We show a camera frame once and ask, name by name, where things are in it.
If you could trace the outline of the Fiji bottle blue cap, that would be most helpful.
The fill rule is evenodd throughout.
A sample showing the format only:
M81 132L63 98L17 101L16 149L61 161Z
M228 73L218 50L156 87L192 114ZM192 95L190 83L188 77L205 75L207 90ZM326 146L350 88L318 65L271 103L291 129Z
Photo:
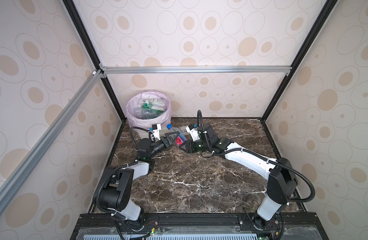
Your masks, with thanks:
M187 140L182 131L179 128L173 127L172 124L168 124L167 129L172 133L176 133L176 144L178 146L182 145Z

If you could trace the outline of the clear bottle white cap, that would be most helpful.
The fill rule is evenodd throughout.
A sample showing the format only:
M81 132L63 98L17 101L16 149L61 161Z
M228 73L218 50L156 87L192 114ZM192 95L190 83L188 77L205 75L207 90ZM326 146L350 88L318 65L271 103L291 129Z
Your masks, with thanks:
M151 99L141 99L140 100L141 107L152 109L156 111L164 112L166 110L166 103L164 100L151 98Z

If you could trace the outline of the green bottle yellow cap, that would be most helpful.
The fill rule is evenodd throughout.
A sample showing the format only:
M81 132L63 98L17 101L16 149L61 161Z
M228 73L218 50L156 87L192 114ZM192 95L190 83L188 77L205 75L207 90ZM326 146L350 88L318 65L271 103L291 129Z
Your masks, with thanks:
M143 104L142 109L145 119L154 119L159 117L166 110L166 107L155 104Z

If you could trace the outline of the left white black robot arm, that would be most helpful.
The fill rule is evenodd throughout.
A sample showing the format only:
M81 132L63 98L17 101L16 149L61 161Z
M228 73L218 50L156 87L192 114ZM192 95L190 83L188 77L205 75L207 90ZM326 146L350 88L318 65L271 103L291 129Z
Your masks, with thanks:
M142 208L130 200L133 181L150 174L155 165L154 157L175 145L179 135L179 132L166 133L154 142L141 139L132 163L107 166L94 194L97 208L115 219L142 221Z

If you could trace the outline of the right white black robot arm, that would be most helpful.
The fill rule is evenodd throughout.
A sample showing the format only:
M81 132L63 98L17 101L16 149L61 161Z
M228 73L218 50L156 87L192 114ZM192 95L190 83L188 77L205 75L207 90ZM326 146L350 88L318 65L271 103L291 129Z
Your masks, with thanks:
M238 163L267 180L266 196L256 210L253 220L268 222L291 201L298 180L287 159L268 158L228 138L219 138L209 124L188 125L186 133L191 138L180 145L184 152L192 154L208 151L213 156Z

